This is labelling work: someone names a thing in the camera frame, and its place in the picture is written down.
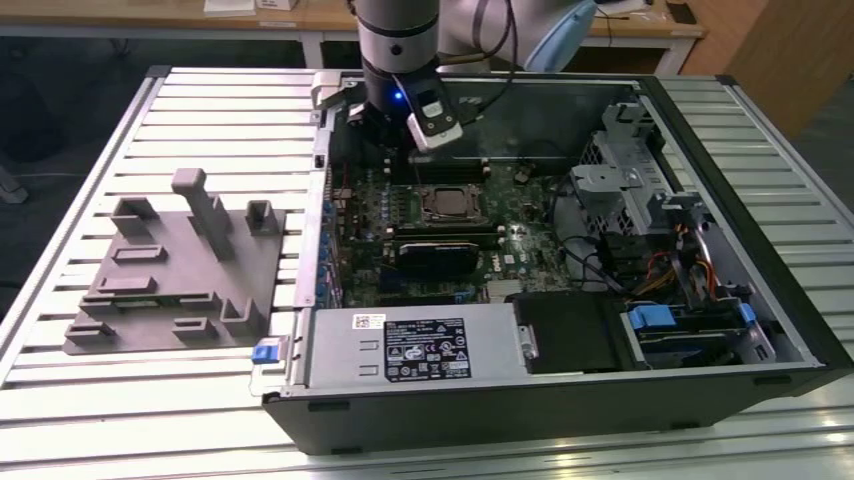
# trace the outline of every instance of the wooden cabinet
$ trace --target wooden cabinet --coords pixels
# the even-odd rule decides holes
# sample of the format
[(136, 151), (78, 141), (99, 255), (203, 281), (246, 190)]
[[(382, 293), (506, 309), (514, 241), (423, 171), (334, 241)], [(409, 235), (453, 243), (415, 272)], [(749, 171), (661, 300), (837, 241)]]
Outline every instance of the wooden cabinet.
[(794, 138), (854, 69), (850, 0), (687, 0), (709, 29), (683, 75), (735, 77)]

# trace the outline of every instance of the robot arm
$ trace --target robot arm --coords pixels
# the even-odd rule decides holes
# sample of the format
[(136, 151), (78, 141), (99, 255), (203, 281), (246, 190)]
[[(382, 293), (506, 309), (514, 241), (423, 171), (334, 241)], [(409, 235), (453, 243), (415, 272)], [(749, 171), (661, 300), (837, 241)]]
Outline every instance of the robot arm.
[[(353, 7), (369, 108), (393, 125), (406, 123), (422, 152), (463, 135), (437, 73), (439, 45), (455, 55), (450, 63), (459, 55), (483, 60), (478, 53), (490, 45), (506, 60), (519, 55), (527, 70), (555, 71), (575, 54), (595, 14), (593, 0), (354, 0)], [(507, 42), (514, 11), (523, 33)]]
[(463, 136), (437, 73), (439, 0), (357, 0), (355, 10), (369, 103), (434, 150)]

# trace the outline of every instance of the table leg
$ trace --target table leg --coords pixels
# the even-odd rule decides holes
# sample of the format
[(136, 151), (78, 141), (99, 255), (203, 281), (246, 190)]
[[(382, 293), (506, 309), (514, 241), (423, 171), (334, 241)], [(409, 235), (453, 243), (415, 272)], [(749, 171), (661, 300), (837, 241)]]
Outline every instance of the table leg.
[(306, 56), (306, 68), (323, 68), (323, 32), (300, 32), (299, 41), (303, 44), (303, 55)]
[(695, 38), (674, 38), (670, 48), (662, 55), (662, 60), (655, 68), (655, 75), (679, 75), (682, 65), (689, 58), (691, 48), (694, 48)]

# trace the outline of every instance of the floor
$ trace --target floor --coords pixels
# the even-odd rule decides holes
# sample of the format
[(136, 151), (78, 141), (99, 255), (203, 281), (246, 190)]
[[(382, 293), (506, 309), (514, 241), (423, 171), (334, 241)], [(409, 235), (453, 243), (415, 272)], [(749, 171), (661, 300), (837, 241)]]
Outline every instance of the floor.
[[(334, 68), (358, 66), (350, 47), (328, 44)], [(127, 108), (150, 65), (302, 67), (291, 42), (0, 39), (0, 79), (20, 75), (38, 89), (59, 122), (64, 146), (35, 163), (0, 164), (30, 191), (23, 205), (0, 203), (0, 318), (51, 239), (84, 177)], [(10, 125), (0, 94), (0, 133)], [(837, 94), (796, 146), (854, 208), (854, 82)]]

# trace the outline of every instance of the wooden desk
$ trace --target wooden desk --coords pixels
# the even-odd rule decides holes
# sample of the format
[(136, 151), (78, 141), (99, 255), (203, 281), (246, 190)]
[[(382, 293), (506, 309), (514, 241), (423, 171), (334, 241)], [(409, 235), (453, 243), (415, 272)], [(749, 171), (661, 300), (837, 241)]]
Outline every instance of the wooden desk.
[[(228, 18), (206, 17), (203, 6), (204, 0), (0, 0), (0, 36), (296, 40), (308, 68), (323, 68), (324, 41), (357, 41), (345, 0), (302, 0), (291, 11)], [(653, 11), (666, 12), (663, 0)], [(583, 46), (665, 50), (655, 73), (677, 74), (705, 33), (671, 20), (597, 19)]]
[(711, 27), (685, 65), (729, 74), (776, 126), (796, 138), (854, 69), (854, 2), (689, 0)]

